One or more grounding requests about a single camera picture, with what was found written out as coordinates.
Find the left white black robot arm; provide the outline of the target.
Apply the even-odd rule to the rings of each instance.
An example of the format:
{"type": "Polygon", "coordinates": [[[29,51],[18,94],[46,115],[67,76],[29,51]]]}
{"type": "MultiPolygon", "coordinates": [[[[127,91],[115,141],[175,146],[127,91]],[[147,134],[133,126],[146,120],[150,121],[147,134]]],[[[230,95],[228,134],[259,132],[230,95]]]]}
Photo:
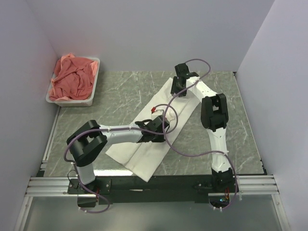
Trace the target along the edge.
{"type": "Polygon", "coordinates": [[[66,140],[80,178],[79,188],[84,193],[91,193],[96,189],[92,163],[105,145],[164,142],[163,128],[169,127],[169,121],[163,120],[162,115],[127,126],[108,127],[99,125],[96,120],[85,123],[66,140]]]}

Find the aluminium rail frame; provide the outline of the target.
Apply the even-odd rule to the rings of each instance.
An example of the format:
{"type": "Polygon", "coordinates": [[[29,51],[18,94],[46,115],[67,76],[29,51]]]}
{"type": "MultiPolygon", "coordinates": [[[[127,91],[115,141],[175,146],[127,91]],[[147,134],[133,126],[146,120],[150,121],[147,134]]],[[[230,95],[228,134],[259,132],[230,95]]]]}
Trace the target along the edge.
{"type": "MultiPolygon", "coordinates": [[[[283,231],[291,230],[273,175],[239,175],[237,182],[240,197],[245,195],[271,195],[281,229],[283,231]]],[[[68,187],[69,180],[66,177],[31,177],[14,230],[22,231],[24,229],[34,197],[72,197],[67,192],[68,187]]]]}

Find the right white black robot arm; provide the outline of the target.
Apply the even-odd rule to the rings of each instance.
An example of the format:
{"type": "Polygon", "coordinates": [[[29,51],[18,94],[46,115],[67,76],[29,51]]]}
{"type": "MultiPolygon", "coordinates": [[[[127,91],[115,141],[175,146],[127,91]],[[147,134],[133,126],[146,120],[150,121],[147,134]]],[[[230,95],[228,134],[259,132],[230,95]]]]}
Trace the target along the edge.
{"type": "Polygon", "coordinates": [[[170,93],[179,97],[190,91],[201,102],[200,119],[206,129],[212,151],[211,186],[217,192],[234,183],[233,171],[227,159],[226,128],[229,120],[227,99],[208,87],[196,72],[190,72],[185,63],[175,66],[170,93]]]}

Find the white t shirt red print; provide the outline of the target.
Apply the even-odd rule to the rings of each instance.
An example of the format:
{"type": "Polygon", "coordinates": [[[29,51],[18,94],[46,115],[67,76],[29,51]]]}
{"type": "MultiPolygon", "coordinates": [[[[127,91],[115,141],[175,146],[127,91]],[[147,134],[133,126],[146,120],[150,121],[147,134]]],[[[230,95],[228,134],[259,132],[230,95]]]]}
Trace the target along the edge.
{"type": "MultiPolygon", "coordinates": [[[[151,109],[159,104],[169,103],[172,98],[170,94],[171,85],[172,79],[169,78],[133,121],[154,120],[153,117],[150,117],[151,109]]],[[[177,97],[172,101],[171,106],[176,112],[169,108],[166,114],[170,127],[174,128],[171,133],[167,134],[170,143],[175,141],[199,102],[199,99],[190,91],[187,92],[185,97],[177,97]]],[[[148,132],[143,134],[145,134],[145,138],[142,138],[141,142],[113,144],[106,151],[106,154],[136,176],[148,182],[169,151],[170,146],[165,142],[163,135],[157,136],[148,132]]]]}

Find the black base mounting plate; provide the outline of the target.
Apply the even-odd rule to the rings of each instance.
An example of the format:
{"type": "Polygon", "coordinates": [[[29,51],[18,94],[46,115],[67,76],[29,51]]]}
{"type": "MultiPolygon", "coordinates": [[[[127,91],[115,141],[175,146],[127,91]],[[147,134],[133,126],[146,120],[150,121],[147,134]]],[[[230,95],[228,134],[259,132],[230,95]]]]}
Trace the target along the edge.
{"type": "Polygon", "coordinates": [[[208,203],[212,193],[238,192],[235,179],[221,180],[212,175],[154,176],[148,182],[137,176],[97,176],[83,189],[78,179],[71,179],[67,193],[78,197],[81,207],[95,203],[195,202],[208,203]]]}

